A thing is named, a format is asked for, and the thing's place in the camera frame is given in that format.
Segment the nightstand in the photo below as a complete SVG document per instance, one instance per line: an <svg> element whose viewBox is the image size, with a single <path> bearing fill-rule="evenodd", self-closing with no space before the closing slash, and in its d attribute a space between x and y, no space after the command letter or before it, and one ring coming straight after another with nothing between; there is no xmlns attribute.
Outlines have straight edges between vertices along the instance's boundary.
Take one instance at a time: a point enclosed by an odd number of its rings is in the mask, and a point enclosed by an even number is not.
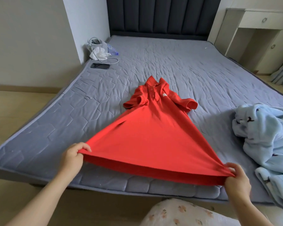
<svg viewBox="0 0 283 226"><path fill-rule="evenodd" d="M253 73L277 71L283 64L283 12L227 9L215 47Z"/></svg>

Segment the white wall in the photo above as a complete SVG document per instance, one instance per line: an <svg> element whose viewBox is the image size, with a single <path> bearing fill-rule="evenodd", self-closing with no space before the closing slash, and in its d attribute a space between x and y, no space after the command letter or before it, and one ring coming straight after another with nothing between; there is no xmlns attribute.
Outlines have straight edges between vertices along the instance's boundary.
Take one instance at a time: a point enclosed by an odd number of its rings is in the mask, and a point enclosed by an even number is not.
<svg viewBox="0 0 283 226"><path fill-rule="evenodd" d="M0 85L63 87L80 66L63 0L0 0Z"/></svg>
<svg viewBox="0 0 283 226"><path fill-rule="evenodd" d="M80 62L84 44L91 37L105 41L110 37L106 0L63 0Z"/></svg>
<svg viewBox="0 0 283 226"><path fill-rule="evenodd" d="M283 0L221 0L208 41L215 43L226 8L282 10Z"/></svg>

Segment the shirt sleeve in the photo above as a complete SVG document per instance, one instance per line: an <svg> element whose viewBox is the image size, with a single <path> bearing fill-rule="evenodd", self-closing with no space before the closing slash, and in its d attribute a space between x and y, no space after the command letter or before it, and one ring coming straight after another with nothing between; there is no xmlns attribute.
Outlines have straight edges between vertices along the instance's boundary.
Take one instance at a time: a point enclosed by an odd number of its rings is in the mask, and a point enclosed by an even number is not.
<svg viewBox="0 0 283 226"><path fill-rule="evenodd" d="M181 99L177 93L169 89L169 85L164 87L164 91L169 96L169 98L177 105L177 107L186 113L191 111L191 109L196 109L198 106L198 103L192 98Z"/></svg>
<svg viewBox="0 0 283 226"><path fill-rule="evenodd" d="M149 100L147 96L147 90L145 90L143 86L139 86L136 88L130 100L125 102L123 106L127 109L130 109L137 105L148 105L148 103Z"/></svg>

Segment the headboard panel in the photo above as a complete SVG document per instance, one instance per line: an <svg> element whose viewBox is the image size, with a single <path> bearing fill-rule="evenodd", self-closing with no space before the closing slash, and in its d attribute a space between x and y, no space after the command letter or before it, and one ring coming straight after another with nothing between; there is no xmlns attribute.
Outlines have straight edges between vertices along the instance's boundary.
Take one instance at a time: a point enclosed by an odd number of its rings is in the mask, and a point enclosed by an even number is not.
<svg viewBox="0 0 283 226"><path fill-rule="evenodd" d="M107 0L111 35L207 40L220 0Z"/></svg>

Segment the mattress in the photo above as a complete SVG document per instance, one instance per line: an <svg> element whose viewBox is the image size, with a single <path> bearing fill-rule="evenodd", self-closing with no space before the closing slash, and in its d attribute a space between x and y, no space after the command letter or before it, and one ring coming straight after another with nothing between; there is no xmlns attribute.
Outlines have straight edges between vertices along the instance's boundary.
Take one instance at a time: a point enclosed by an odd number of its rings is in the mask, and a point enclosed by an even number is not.
<svg viewBox="0 0 283 226"><path fill-rule="evenodd" d="M251 200L272 203L255 177L258 165L243 152L243 139L234 135L231 121L237 106L262 102L283 107L283 95L206 41L113 36L109 43L119 52L119 63L103 70L91 68L89 60L69 86L0 146L1 179L46 184L57 172L61 153L112 123L125 111L122 104L152 75L164 78L181 98L198 102L189 118L222 162L241 164L252 185ZM223 187L140 177L90 163L83 164L70 187L227 200Z"/></svg>

